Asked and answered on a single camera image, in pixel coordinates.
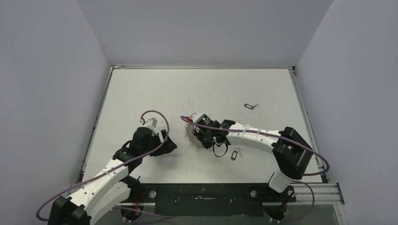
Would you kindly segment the grey key holder with rings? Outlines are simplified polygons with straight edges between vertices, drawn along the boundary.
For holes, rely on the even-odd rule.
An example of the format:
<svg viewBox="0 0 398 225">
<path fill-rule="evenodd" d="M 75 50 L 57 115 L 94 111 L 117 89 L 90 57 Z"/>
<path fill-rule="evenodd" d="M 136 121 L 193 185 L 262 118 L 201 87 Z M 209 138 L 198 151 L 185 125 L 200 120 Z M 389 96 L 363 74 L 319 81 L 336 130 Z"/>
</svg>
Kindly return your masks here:
<svg viewBox="0 0 398 225">
<path fill-rule="evenodd" d="M 194 146 L 197 150 L 205 148 L 203 144 L 194 135 L 196 131 L 196 127 L 194 125 L 186 124 L 185 131 L 186 131 L 186 136 L 190 142 L 190 145 Z"/>
</svg>

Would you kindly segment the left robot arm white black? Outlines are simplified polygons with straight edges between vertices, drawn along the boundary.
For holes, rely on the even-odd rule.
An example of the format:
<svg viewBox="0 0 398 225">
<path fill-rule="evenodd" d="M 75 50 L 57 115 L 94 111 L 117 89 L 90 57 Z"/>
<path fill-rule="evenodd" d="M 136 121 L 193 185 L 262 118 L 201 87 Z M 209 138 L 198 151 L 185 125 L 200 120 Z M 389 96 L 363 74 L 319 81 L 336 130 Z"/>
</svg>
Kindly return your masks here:
<svg viewBox="0 0 398 225">
<path fill-rule="evenodd" d="M 67 197 L 54 198 L 47 223 L 93 225 L 120 202 L 136 201 L 140 182 L 130 173 L 144 157 L 170 153 L 176 148 L 168 128 L 156 132 L 154 125 L 139 127 L 95 177 L 77 184 L 76 191 Z"/>
</svg>

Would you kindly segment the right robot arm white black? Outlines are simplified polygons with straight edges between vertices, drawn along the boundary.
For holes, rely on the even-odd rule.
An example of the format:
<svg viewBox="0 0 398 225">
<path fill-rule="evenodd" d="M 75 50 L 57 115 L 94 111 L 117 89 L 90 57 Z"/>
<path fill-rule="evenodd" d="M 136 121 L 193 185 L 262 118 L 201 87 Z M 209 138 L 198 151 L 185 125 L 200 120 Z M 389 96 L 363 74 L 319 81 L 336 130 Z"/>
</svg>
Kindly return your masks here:
<svg viewBox="0 0 398 225">
<path fill-rule="evenodd" d="M 221 145 L 240 145 L 273 155 L 278 169 L 265 188 L 266 197 L 271 201 L 279 200 L 293 180 L 302 179 L 313 156 L 308 143 L 291 127 L 285 127 L 281 131 L 269 131 L 233 120 L 218 122 L 200 113 L 194 113 L 187 120 L 195 126 L 193 136 L 206 149 Z"/>
</svg>

